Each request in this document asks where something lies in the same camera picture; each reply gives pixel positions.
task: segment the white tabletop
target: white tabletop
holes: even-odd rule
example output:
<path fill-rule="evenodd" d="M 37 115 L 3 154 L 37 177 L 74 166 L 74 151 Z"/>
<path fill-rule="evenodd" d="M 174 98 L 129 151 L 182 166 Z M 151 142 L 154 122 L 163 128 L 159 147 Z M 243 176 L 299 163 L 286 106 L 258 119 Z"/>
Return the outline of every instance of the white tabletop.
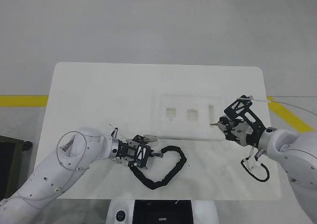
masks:
<path fill-rule="evenodd" d="M 60 198 L 92 199 L 194 199 L 275 200 L 281 196 L 277 164 L 262 156 L 271 179 L 260 183 L 249 176 L 240 161 L 249 153 L 225 140 L 218 128 L 223 110 L 241 95 L 265 99 L 262 71 L 257 67 L 182 66 L 158 64 L 58 63 L 41 131 L 36 165 L 59 138 L 79 127 L 104 133 L 119 128 L 118 137 L 154 134 L 159 150 L 181 147 L 187 163 L 172 181 L 150 190 L 128 167 L 98 160 Z M 251 107 L 270 126 L 266 103 Z M 144 174 L 161 180 L 179 156 L 168 152 L 151 160 Z M 264 178 L 265 173 L 257 170 Z"/>

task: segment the yellow tape stripe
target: yellow tape stripe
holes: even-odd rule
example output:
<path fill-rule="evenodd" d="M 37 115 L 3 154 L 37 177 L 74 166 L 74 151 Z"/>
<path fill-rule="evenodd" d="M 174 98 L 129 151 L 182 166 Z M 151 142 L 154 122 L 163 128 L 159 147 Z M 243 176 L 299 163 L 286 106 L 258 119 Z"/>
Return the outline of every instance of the yellow tape stripe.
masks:
<path fill-rule="evenodd" d="M 0 106 L 46 106 L 49 96 L 0 96 Z M 268 96 L 268 100 L 274 101 L 274 98 Z M 283 105 L 270 102 L 268 107 L 271 111 L 277 114 L 281 119 L 287 122 L 290 126 L 295 128 L 298 132 L 309 132 L 313 128 L 303 122 L 299 117 L 290 112 Z"/>
<path fill-rule="evenodd" d="M 0 106 L 46 106 L 48 96 L 0 96 Z"/>
<path fill-rule="evenodd" d="M 274 101 L 274 98 L 268 96 L 268 100 Z M 298 132 L 311 132 L 314 129 L 303 122 L 299 117 L 290 112 L 287 108 L 285 108 L 282 104 L 277 102 L 268 103 L 268 107 L 271 111 L 277 114 L 280 118 L 282 118 L 285 122 L 287 122 L 290 126 L 295 128 Z"/>

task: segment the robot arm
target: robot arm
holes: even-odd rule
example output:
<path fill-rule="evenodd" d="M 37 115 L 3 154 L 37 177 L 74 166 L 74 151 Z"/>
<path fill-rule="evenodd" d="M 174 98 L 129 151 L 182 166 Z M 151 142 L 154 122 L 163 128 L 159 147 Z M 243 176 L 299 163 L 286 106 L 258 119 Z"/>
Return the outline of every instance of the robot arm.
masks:
<path fill-rule="evenodd" d="M 28 223 L 70 189 L 96 160 L 126 157 L 129 167 L 145 167 L 148 157 L 162 157 L 146 145 L 155 141 L 153 136 L 136 136 L 141 143 L 130 140 L 124 143 L 116 138 L 117 131 L 111 136 L 92 128 L 73 132 L 73 138 L 42 160 L 16 193 L 0 202 L 0 224 Z"/>
<path fill-rule="evenodd" d="M 225 110 L 226 116 L 212 125 L 218 126 L 227 140 L 257 148 L 256 160 L 266 155 L 278 162 L 287 173 L 298 203 L 317 223 L 317 132 L 296 134 L 266 128 L 249 109 L 251 105 L 250 98 L 242 96 Z"/>

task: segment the white cable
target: white cable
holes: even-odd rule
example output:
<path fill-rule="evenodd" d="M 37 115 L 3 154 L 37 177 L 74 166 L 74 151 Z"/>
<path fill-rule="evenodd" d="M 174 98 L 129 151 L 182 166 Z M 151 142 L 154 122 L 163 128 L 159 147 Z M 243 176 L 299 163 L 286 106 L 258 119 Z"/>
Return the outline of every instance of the white cable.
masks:
<path fill-rule="evenodd" d="M 304 109 L 304 108 L 301 108 L 299 106 L 295 106 L 295 105 L 292 105 L 292 104 L 288 104 L 286 102 L 280 102 L 280 101 L 271 101 L 271 100 L 256 100 L 255 98 L 237 98 L 237 100 L 253 100 L 253 101 L 258 101 L 258 102 L 277 102 L 279 104 L 285 104 L 285 105 L 288 105 L 288 106 L 293 106 L 294 108 L 298 108 L 298 109 L 301 109 L 301 110 L 304 110 L 304 111 L 307 111 L 308 113 L 311 113 L 315 116 L 317 116 L 317 114 L 315 114 L 314 112 L 310 111 L 310 110 L 307 110 L 307 109 Z"/>
<path fill-rule="evenodd" d="M 72 169 L 69 169 L 69 168 L 67 168 L 67 167 L 65 167 L 65 166 L 63 165 L 63 163 L 60 161 L 59 155 L 58 155 L 58 148 L 59 148 L 60 141 L 61 141 L 67 134 L 70 134 L 70 133 L 78 133 L 78 134 L 80 134 L 80 135 L 84 138 L 84 140 L 85 140 L 84 153 L 82 154 L 82 156 L 81 156 L 81 158 L 80 158 L 78 164 L 76 165 L 75 169 L 73 169 L 73 170 L 72 170 Z M 85 154 L 85 152 L 86 152 L 86 147 L 87 147 L 87 141 L 86 141 L 85 136 L 84 136 L 81 132 L 78 132 L 78 131 L 76 131 L 76 130 L 71 130 L 70 132 L 65 133 L 65 134 L 59 139 L 59 141 L 58 141 L 58 143 L 57 143 L 57 147 L 56 147 L 56 149 L 55 149 L 55 153 L 57 154 L 57 159 L 58 159 L 59 164 L 60 164 L 63 168 L 65 168 L 65 169 L 67 169 L 67 170 L 76 171 L 76 169 L 78 168 L 79 163 L 81 162 L 82 158 L 84 157 L 84 154 Z"/>

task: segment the concrete floor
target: concrete floor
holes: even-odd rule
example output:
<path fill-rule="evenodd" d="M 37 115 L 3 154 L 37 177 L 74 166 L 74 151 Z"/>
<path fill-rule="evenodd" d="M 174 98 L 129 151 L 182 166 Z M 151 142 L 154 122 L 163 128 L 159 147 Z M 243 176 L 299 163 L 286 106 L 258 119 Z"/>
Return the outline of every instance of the concrete floor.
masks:
<path fill-rule="evenodd" d="M 47 95 L 62 61 L 257 66 L 267 95 L 317 113 L 317 1 L 0 1 L 0 95 Z M 292 111 L 317 130 L 317 118 Z M 34 142 L 23 170 L 33 169 L 44 113 L 0 108 L 0 134 Z M 280 200 L 218 201 L 220 222 L 311 223 L 280 171 Z M 108 204 L 56 200 L 33 223 L 104 223 Z"/>

